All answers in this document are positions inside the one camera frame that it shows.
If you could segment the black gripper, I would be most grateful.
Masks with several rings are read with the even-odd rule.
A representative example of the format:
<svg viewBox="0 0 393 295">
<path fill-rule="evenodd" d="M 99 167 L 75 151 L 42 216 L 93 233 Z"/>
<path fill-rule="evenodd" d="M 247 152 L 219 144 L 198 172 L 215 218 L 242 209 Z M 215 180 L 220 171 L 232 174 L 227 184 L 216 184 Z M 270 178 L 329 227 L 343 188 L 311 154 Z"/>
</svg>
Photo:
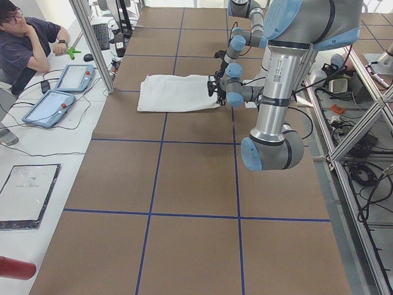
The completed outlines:
<svg viewBox="0 0 393 295">
<path fill-rule="evenodd" d="M 225 106 L 227 104 L 226 92 L 221 89 L 219 78 L 213 75 L 209 75 L 207 81 L 207 88 L 208 88 L 208 95 L 210 97 L 212 97 L 213 94 L 217 95 L 217 101 L 216 101 L 217 104 L 221 106 Z"/>
<path fill-rule="evenodd" d="M 226 68 L 228 66 L 228 63 L 225 61 L 226 53 L 227 53 L 226 50 L 218 50 L 214 54 L 214 58 L 215 59 L 220 59 L 221 60 L 220 69 L 218 71 L 216 71 L 216 73 L 215 73 L 216 76 L 223 76 L 224 73 L 225 73 L 225 70 L 226 70 Z"/>
</svg>

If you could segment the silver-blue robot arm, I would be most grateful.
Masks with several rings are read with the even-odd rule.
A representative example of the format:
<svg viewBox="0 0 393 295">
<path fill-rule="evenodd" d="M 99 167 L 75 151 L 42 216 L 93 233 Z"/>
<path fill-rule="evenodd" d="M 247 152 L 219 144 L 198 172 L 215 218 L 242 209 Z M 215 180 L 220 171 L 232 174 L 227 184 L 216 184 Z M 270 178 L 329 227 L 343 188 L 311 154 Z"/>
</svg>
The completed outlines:
<svg viewBox="0 0 393 295">
<path fill-rule="evenodd" d="M 219 70 L 214 73 L 214 77 L 219 79 L 224 76 L 227 66 L 243 54 L 245 47 L 264 49 L 267 45 L 263 25 L 264 11 L 257 1 L 229 1 L 227 14 L 248 20 L 251 27 L 243 29 L 234 23 L 227 50 L 219 50 L 214 54 L 214 58 L 221 60 Z"/>
<path fill-rule="evenodd" d="M 302 56 L 355 43 L 360 34 L 361 1 L 274 1 L 263 10 L 255 1 L 230 1 L 228 14 L 247 18 L 249 32 L 234 28 L 226 51 L 216 53 L 221 68 L 208 80 L 208 93 L 221 105 L 246 101 L 259 108 L 256 126 L 241 142 L 244 165 L 254 171 L 285 170 L 303 157 L 303 141 L 285 121 Z M 246 47 L 263 48 L 267 73 L 263 86 L 241 82 L 236 62 Z"/>
</svg>

